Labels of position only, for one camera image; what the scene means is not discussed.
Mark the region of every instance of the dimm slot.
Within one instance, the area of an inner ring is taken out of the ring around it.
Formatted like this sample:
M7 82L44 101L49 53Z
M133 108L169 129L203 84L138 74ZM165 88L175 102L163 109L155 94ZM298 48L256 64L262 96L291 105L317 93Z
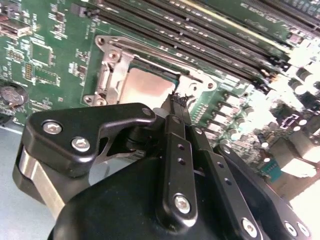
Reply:
M160 24L165 28L171 28L172 30L179 32L180 35L187 37L187 38L190 38L193 41L199 42L202 45L209 47L210 49L214 49L219 52L219 53L215 53L215 54L227 55L231 58L237 59L238 61L243 62L246 65L251 66L252 68L256 68L258 70L261 67L260 63L257 60L254 60L254 57L252 56L252 55L254 55L254 52L252 52L252 51L250 52L250 54L251 54L250 57L244 57L243 55L240 55L240 54L238 55L234 51L232 51L224 46L220 46L220 45L216 44L215 42L210 41L210 39L208 39L208 38L203 38L201 35L199 35L199 34L197 35L191 31L188 31L185 27L181 27L181 25L183 25L183 22L184 22L183 18L176 17L176 16L171 15L170 13L165 11L163 14L165 14L166 17L169 16L171 19L174 19L173 21L170 21L170 20L164 19L163 17L161 17L157 14L155 14L154 16L151 16L149 14L149 12L137 9L136 7L131 6L128 2L123 2L123 1L119 1L119 0L106 0L105 2L112 3L122 9L127 10L130 13L133 13L133 14L139 15L140 17L146 18L153 23ZM155 7L155 6L153 6L152 10L156 10L157 13L159 13L161 11L161 9L159 9L158 7ZM201 29L200 27L196 27L196 28L198 28L199 31L201 31L202 33L206 32L206 30ZM261 55L257 56L257 54L255 54L254 56L257 59L259 59L260 62L267 61L267 58L263 57Z
M257 45L252 44L246 40L243 40L243 39L239 38L238 36L233 35L227 31L223 30L222 28L214 26L214 25L210 24L208 21L201 20L201 19L195 17L194 15L191 15L191 14L189 14L179 8L173 8L172 5L169 5L166 2L163 2L160 0L144 0L144 1L148 2L150 4L153 4L154 6L157 6L163 10L166 10L171 14L179 16L180 18L188 19L188 21L190 23L193 23L196 26L199 26L203 29L206 29L207 31L210 31L211 33L214 33L217 36L220 36L222 38L226 38L227 40L229 40L231 42L237 43L240 46L243 46L247 49L250 49L251 51L253 51L259 55L262 55L265 57L269 56L269 54L264 49L258 47Z
M114 11L108 11L108 14L110 14L112 16L118 16L122 19L122 21L126 21L127 18L130 16L129 12L124 11L122 7L120 8L120 7L114 6L113 4L111 4L109 2L105 2L105 4L106 4L105 7L116 11L116 13L114 13ZM143 21L146 21L144 18L137 17L136 14L134 14L134 13L132 13L132 17L134 17L135 23L139 22L139 21L140 21L140 23L143 23ZM180 43L181 46L183 46L183 45L186 46L187 44L184 44L184 43L189 43L187 45L187 48L190 48L190 46L192 46L194 49L200 50L197 52L197 55L205 54L209 58L212 58L212 59L215 58L215 61L217 61L217 62L225 62L225 64L230 65L230 68L238 68L239 70L246 72L246 73L249 73L250 75L259 76L259 71L257 69L255 69L255 68L253 68L243 62L237 61L233 57L228 57L227 55L219 53L213 49L209 49L208 47L203 46L203 45L199 44L198 42L192 41L191 39L186 38L183 35L180 35L180 33L177 33L178 29L177 29L177 32L168 31L167 28L162 27L162 26L155 24L153 22L146 22L146 23L142 24L140 27L146 28L147 26L151 26L151 25L153 25L153 29L151 31L153 31L157 35L161 34L161 32L165 33L166 38L172 39L175 42Z
M204 56L201 56L201 58L200 58L198 52L190 50L190 49L188 51L185 51L184 47L181 46L180 44L177 44L174 41L167 39L161 35L158 35L158 34L155 35L152 31L141 28L130 21L124 22L124 20L118 16L114 16L114 15L110 16L108 14L103 14L103 12L102 12L99 14L99 18L103 21L106 21L107 23L122 27L128 31L135 30L140 35L159 42L165 48L169 48L169 49L173 49L173 50L180 50L179 52L181 54L183 54L185 56L191 56L191 58L193 58L193 59L195 59L195 61L198 61L199 63L201 63L203 66L207 65L210 68L224 72L228 75L231 75L231 76L238 78L240 80L243 80L243 81L250 82L252 80L252 76L250 74L244 73L240 70L237 70L236 68L230 68L229 65L226 65L226 64L218 62L218 61L214 61L212 59L208 59Z

